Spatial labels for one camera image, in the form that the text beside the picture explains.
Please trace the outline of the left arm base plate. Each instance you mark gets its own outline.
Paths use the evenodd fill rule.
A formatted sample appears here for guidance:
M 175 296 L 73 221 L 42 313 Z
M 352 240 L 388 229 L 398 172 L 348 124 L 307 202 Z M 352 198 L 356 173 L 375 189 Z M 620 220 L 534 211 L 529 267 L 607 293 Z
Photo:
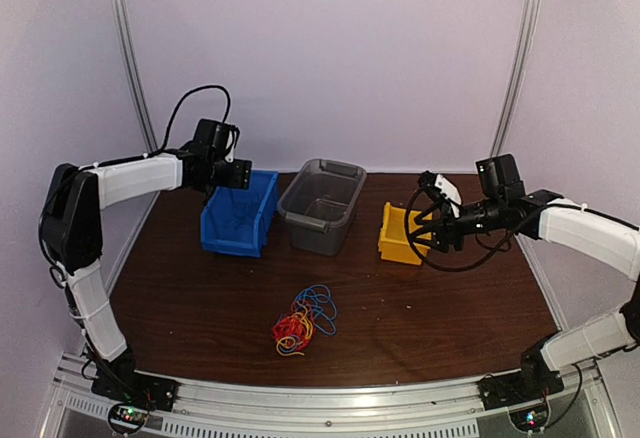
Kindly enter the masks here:
M 137 408 L 151 411 L 171 412 L 177 397 L 177 381 L 146 374 L 136 374 L 131 391 L 114 384 L 104 376 L 98 376 L 91 385 L 91 391 L 98 396 L 118 402 L 132 404 Z

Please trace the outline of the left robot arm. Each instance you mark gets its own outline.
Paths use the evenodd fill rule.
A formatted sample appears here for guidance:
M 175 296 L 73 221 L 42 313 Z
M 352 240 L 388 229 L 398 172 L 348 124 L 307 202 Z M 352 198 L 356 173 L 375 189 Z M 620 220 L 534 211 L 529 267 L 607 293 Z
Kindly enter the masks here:
M 94 163 L 59 165 L 38 224 L 38 240 L 50 272 L 66 296 L 99 376 L 123 402 L 144 391 L 133 352 L 120 331 L 101 273 L 102 213 L 114 204 L 161 191 L 191 188 L 212 195 L 219 187 L 245 189 L 252 164 L 235 158 L 237 126 L 198 122 L 191 140 L 178 149 Z

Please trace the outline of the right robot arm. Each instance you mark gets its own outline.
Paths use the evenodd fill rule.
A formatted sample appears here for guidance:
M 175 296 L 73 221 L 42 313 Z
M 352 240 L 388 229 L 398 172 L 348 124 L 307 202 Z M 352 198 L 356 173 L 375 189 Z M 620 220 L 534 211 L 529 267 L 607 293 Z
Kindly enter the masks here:
M 412 252 L 432 269 L 446 268 L 421 252 L 426 246 L 446 253 L 459 251 L 468 235 L 503 231 L 504 237 L 476 262 L 474 270 L 497 253 L 511 238 L 522 234 L 533 240 L 558 244 L 591 257 L 627 278 L 639 279 L 639 228 L 586 204 L 541 189 L 528 193 L 510 154 L 477 162 L 483 200 L 464 204 L 458 189 L 443 175 L 429 171 L 418 179 L 415 197 L 426 195 L 431 205 L 417 215 L 405 213 L 403 231 Z M 512 388 L 519 398 L 530 400 L 550 388 L 559 372 L 584 360 L 605 357 L 639 344 L 639 294 L 611 312 L 579 327 L 536 343 L 521 358 Z

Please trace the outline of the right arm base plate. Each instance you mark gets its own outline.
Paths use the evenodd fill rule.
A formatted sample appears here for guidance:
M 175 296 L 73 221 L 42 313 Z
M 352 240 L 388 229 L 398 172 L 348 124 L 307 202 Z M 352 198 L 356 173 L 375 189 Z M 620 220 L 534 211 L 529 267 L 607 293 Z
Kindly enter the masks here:
M 485 410 L 539 401 L 564 390 L 564 383 L 558 374 L 537 382 L 527 378 L 522 371 L 503 375 L 486 374 L 477 382 L 477 386 Z

